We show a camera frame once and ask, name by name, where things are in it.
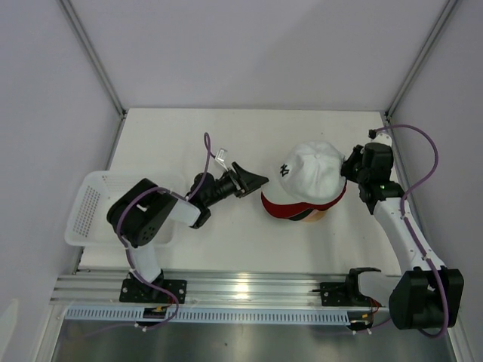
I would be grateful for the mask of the dark green cap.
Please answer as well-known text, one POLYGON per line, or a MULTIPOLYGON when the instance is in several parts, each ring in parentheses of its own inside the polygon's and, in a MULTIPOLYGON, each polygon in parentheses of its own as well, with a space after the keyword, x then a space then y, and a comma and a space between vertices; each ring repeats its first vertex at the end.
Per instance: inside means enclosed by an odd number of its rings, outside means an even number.
POLYGON ((302 213, 298 213, 292 217, 289 218, 290 221, 302 221, 301 219, 305 216, 305 213, 308 210, 303 211, 302 213))

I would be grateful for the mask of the red cap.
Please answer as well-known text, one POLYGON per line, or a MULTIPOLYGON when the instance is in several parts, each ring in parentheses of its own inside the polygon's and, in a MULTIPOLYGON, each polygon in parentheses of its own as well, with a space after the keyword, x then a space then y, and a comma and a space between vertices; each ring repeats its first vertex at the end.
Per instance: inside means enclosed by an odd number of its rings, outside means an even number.
POLYGON ((345 195, 347 182, 282 183, 270 181, 262 188, 261 202, 265 211, 276 219, 289 220, 305 210, 327 210, 345 195))

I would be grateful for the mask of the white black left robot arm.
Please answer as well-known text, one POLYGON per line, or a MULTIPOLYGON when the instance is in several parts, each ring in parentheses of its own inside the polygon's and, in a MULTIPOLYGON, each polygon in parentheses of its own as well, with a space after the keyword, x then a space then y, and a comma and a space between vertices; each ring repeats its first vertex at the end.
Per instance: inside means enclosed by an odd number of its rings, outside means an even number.
POLYGON ((154 256, 153 239, 167 221, 201 228, 211 217, 210 207, 230 196, 243 198, 269 182, 233 162, 219 178, 207 170, 198 174, 186 196, 141 179, 109 209, 106 221, 122 243, 137 294, 147 302, 162 293, 164 272, 154 256))

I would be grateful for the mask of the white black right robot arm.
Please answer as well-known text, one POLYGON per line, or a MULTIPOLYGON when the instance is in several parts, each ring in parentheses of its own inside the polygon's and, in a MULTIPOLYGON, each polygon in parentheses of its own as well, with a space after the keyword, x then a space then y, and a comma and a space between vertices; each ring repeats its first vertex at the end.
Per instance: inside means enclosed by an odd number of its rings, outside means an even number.
POLYGON ((464 279, 431 251, 403 188, 390 179, 393 165, 392 148, 375 142, 355 146, 343 162, 342 176, 358 186, 361 201, 382 227, 401 269, 395 279, 378 268, 353 268, 346 276, 344 296, 354 305, 372 299, 389 309, 398 329, 437 338, 456 323, 464 279))

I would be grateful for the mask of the white cap black logo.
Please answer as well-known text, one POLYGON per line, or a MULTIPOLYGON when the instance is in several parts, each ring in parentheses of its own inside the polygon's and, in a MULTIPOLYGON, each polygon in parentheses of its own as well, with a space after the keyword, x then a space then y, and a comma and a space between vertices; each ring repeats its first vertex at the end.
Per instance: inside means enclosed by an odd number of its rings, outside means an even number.
POLYGON ((325 141, 300 143, 272 168, 263 195, 274 204, 328 204, 343 194, 344 155, 325 141))

